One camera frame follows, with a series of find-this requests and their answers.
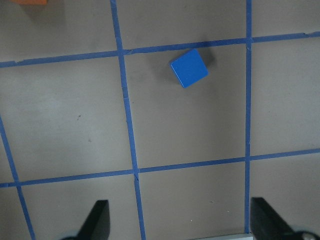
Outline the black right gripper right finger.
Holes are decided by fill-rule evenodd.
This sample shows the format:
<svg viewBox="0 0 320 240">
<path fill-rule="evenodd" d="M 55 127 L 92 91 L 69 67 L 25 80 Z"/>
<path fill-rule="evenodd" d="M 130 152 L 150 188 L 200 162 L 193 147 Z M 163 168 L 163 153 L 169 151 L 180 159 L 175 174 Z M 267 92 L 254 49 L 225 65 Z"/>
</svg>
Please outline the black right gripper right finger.
<svg viewBox="0 0 320 240">
<path fill-rule="evenodd" d="M 256 240 L 318 240 L 309 231 L 295 231 L 262 197 L 250 200 L 250 231 Z"/>
</svg>

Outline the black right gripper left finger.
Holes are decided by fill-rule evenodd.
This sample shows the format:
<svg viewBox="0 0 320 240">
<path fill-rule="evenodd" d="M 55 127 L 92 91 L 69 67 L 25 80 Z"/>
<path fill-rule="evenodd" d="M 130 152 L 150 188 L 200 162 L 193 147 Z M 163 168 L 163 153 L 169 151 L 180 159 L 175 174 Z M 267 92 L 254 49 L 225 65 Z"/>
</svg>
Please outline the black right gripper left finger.
<svg viewBox="0 0 320 240">
<path fill-rule="evenodd" d="M 110 236 L 110 207 L 108 200 L 97 200 L 75 236 L 63 240 L 108 240 Z"/>
</svg>

